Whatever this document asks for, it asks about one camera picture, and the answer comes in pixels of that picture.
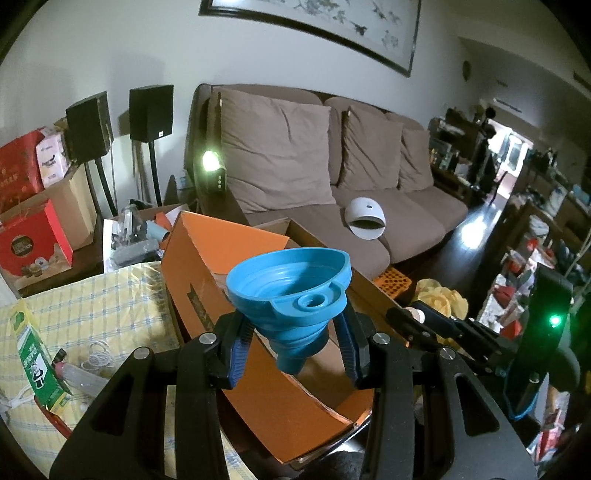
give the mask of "red box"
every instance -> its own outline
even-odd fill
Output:
[[[0,213],[43,191],[36,147],[44,138],[33,130],[0,148]]]
[[[51,200],[0,226],[0,267],[18,290],[69,270],[72,255]]]

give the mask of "blue silicone funnel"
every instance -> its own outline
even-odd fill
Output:
[[[249,258],[230,270],[228,296],[269,339],[277,368],[298,374],[329,339],[327,324],[347,304],[349,255],[332,248],[291,248]]]

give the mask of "plastic bottle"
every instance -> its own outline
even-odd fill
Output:
[[[69,386],[84,392],[87,395],[95,398],[100,391],[109,382],[107,378],[99,377],[91,374],[86,370],[82,370],[75,365],[65,364],[63,362],[56,363],[56,375],[65,380]]]

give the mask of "red bag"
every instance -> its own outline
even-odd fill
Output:
[[[43,191],[35,148],[44,138],[34,130],[0,148],[0,213]]]

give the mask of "plaid tablecloth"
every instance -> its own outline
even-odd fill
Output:
[[[53,357],[60,348],[70,363],[88,358],[91,340],[104,340],[121,364],[138,346],[154,352],[178,347],[173,316],[158,263],[134,265],[109,274],[56,288],[27,298],[40,335]],[[28,384],[9,324],[11,307],[0,309],[0,393],[15,397]],[[61,418],[74,429],[89,397],[72,390]],[[167,397],[165,420],[165,473],[176,476],[174,460],[174,387]],[[8,412],[8,428],[32,462],[45,475],[65,438],[33,403]],[[222,432],[226,463],[232,480],[255,479]]]

